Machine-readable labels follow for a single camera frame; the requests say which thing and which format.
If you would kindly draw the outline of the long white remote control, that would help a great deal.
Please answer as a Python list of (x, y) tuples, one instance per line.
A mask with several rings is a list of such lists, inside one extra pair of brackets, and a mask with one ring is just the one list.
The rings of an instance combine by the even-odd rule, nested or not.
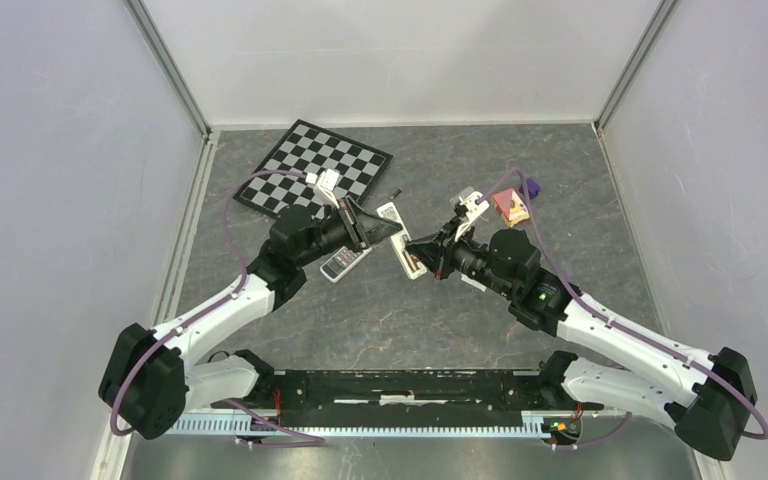
[(410, 280), (416, 280), (425, 274), (427, 268), (406, 250), (406, 244), (411, 241), (412, 238), (395, 204), (392, 201), (385, 203), (376, 209), (376, 213), (380, 217), (397, 222), (402, 226), (400, 232), (390, 237), (390, 243), (405, 275)]

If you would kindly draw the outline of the white battery cover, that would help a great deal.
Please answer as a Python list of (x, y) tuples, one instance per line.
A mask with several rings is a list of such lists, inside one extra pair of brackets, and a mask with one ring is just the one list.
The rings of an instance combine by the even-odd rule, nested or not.
[(479, 291), (485, 292), (487, 290), (487, 287), (480, 283), (479, 281), (470, 278), (468, 275), (462, 274), (461, 280), (465, 282), (466, 284), (478, 289)]

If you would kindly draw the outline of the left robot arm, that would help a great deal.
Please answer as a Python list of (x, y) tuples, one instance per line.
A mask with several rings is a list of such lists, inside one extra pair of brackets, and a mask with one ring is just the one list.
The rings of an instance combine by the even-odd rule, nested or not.
[(307, 280), (306, 265), (342, 248), (361, 252), (403, 229), (351, 197), (325, 212), (316, 219), (305, 207), (284, 208), (258, 256), (228, 287), (153, 328), (133, 323), (119, 333), (98, 389), (111, 409), (113, 434), (138, 433), (151, 440), (189, 410), (226, 399), (257, 408), (272, 399), (273, 379), (251, 361), (238, 355), (210, 364), (200, 360), (290, 300)]

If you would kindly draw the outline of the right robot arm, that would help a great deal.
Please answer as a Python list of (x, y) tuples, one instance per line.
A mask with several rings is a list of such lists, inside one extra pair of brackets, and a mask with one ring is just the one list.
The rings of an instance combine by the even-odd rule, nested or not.
[(408, 253), (435, 278), (454, 272), (509, 302), (527, 328), (588, 348), (617, 363), (599, 366), (556, 353), (537, 382), (551, 408), (596, 403), (645, 416), (716, 460), (733, 459), (758, 396), (747, 358), (681, 344), (632, 322), (542, 267), (541, 252), (521, 230), (497, 231), (487, 244), (440, 231), (408, 242)]

